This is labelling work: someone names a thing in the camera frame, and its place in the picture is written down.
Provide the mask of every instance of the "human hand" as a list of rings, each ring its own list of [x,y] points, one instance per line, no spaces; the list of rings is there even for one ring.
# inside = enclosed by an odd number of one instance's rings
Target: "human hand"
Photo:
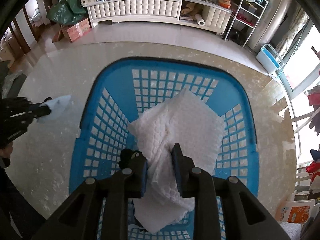
[[[12,145],[13,143],[10,142],[4,149],[0,149],[0,157],[10,159],[10,155],[12,154],[12,151],[13,151]]]

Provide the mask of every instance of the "paper roll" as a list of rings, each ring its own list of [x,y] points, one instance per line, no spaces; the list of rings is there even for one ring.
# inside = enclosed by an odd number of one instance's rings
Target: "paper roll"
[[[204,26],[204,20],[202,19],[201,15],[200,14],[196,14],[195,15],[195,18],[197,20],[197,23],[200,25],[200,26]]]

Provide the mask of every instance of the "orange bag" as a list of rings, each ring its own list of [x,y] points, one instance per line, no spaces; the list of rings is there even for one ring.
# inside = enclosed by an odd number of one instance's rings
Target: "orange bag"
[[[219,0],[219,5],[223,8],[229,9],[231,6],[230,0]]]

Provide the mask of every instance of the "curtain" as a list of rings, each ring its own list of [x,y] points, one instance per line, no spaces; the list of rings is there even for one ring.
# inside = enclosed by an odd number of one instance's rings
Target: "curtain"
[[[276,47],[276,51],[279,53],[281,58],[284,58],[285,54],[288,52],[293,39],[298,34],[298,32],[304,27],[304,25],[308,22],[309,16],[306,12],[302,9],[300,5],[298,5],[293,20],[290,23],[289,30],[287,33],[282,37],[282,40]]]

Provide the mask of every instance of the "green plastic bag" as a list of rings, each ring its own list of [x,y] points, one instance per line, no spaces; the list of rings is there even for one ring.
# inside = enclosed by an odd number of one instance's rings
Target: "green plastic bag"
[[[52,6],[47,14],[47,18],[61,25],[77,24],[86,14],[86,10],[81,7],[79,0],[59,0]]]

